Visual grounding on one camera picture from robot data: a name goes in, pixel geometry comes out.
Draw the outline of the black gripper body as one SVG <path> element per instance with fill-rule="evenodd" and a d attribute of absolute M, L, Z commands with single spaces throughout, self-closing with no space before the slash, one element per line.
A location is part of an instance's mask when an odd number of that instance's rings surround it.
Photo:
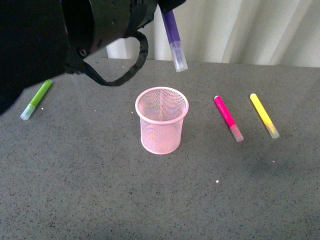
<path fill-rule="evenodd" d="M 144 65 L 149 44 L 140 32 L 180 0 L 3 0 L 0 3 L 0 111 L 23 90 L 63 74 L 85 74 L 103 86 L 117 87 Z M 121 38 L 139 41 L 135 64 L 107 82 L 85 58 Z"/>

